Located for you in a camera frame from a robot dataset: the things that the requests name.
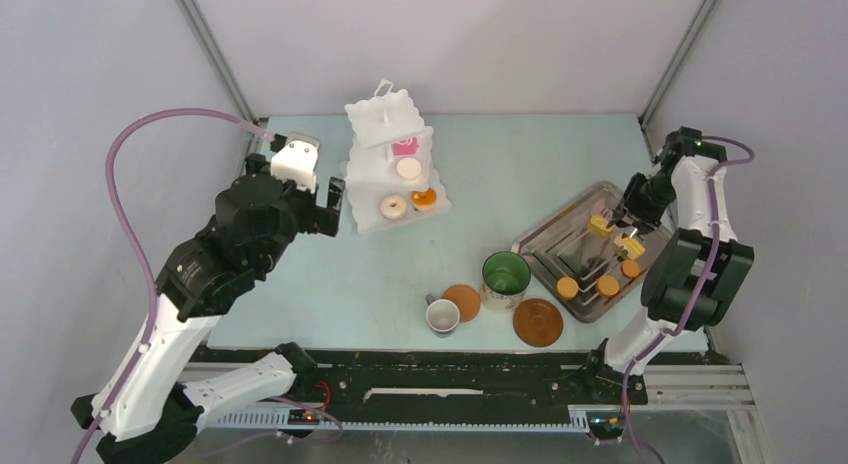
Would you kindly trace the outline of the white round cream cake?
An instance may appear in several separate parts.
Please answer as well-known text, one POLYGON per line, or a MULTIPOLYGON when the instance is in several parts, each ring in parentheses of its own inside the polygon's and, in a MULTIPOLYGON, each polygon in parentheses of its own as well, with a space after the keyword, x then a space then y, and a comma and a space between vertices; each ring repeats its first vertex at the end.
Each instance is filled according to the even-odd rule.
POLYGON ((403 181, 416 181, 423 175, 423 165, 414 157, 404 157, 396 162, 396 172, 403 181))

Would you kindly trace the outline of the yellow swirl roll cake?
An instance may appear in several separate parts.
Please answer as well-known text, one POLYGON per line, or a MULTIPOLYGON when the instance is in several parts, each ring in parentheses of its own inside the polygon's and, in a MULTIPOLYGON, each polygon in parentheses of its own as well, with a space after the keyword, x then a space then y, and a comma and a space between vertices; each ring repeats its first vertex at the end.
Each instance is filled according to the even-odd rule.
POLYGON ((594 237, 607 239, 616 230, 616 226, 601 215, 592 215, 587 230, 594 237))

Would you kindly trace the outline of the orange glazed donut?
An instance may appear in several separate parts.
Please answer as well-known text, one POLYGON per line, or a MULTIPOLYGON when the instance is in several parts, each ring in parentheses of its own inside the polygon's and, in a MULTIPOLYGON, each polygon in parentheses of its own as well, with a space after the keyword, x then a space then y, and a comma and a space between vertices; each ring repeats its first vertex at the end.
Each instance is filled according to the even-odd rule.
POLYGON ((412 191, 410 201, 416 211, 428 211, 438 202, 438 193, 433 188, 428 188, 425 191, 412 191))

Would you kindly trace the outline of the round biscuit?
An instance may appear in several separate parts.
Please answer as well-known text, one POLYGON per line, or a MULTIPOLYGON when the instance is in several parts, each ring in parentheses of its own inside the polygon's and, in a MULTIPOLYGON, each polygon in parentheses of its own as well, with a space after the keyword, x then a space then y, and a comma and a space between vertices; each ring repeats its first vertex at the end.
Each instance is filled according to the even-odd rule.
POLYGON ((615 277, 603 275, 596 282, 596 290, 600 296, 612 298, 620 292, 620 284, 615 277))
POLYGON ((636 260, 624 260, 620 265, 621 273, 627 279, 636 279, 641 274, 641 266, 636 260))
POLYGON ((574 299, 580 292, 577 281, 571 277, 560 278, 555 286, 557 295, 564 300, 574 299))

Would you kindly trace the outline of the yellow layered cake slice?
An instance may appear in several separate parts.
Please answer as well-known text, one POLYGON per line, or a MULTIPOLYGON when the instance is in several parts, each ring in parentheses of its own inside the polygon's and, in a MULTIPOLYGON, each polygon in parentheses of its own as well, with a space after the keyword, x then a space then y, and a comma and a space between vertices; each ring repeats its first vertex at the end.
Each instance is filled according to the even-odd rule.
POLYGON ((635 237, 620 234, 613 239, 615 252, 626 260, 637 260, 646 251, 644 244, 635 237))

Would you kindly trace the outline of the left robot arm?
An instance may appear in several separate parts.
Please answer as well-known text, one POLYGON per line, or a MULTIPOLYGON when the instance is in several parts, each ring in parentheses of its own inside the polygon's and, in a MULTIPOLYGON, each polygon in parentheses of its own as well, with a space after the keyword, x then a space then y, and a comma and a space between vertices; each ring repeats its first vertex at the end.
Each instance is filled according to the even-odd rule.
POLYGON ((344 190, 332 178, 319 206, 312 192, 261 171, 217 195, 208 224, 173 250, 155 281, 154 311, 126 359, 131 371, 72 404, 80 425, 102 432, 96 450, 104 462, 164 463, 221 417, 264 399, 312 395, 317 366, 295 343, 213 379, 183 383, 179 375, 298 234, 336 235, 344 190))

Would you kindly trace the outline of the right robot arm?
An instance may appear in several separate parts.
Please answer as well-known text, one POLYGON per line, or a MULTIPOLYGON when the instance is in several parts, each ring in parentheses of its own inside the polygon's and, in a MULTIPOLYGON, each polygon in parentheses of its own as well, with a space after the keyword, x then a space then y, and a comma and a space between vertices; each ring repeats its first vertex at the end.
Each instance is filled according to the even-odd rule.
POLYGON ((622 199, 590 221, 618 238, 656 230, 670 206, 678 224, 643 280, 641 308, 592 353, 581 376, 585 395, 606 402, 678 337, 715 326, 726 315, 755 259, 733 231, 724 193, 731 139, 681 127, 670 132, 650 175, 635 174, 622 199))

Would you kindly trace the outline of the pink-tipped metal tongs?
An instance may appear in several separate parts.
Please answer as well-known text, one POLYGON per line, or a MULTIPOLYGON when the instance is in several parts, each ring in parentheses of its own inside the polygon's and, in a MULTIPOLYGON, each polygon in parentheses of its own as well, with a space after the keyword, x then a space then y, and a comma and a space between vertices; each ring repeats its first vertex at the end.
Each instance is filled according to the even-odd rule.
POLYGON ((599 200, 599 201, 595 202, 595 204, 592 206, 592 209, 591 209, 590 218, 591 218, 592 215, 601 215, 601 216, 605 217, 611 224, 614 224, 616 226, 616 230, 613 233, 618 232, 620 229, 623 229, 624 234, 626 234, 630 237, 635 237, 637 234, 640 233, 638 228, 633 226, 633 225, 619 226, 613 220, 613 211, 606 205, 606 202, 604 200, 599 200))

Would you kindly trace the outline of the white glazed donut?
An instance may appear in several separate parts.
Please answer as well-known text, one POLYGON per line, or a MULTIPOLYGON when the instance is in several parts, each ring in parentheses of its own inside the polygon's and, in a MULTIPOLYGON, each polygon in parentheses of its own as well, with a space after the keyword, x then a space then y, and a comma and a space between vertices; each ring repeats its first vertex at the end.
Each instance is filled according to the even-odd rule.
POLYGON ((387 220, 402 219, 408 211, 407 200, 399 195, 392 194, 383 198, 379 205, 381 215, 387 220))

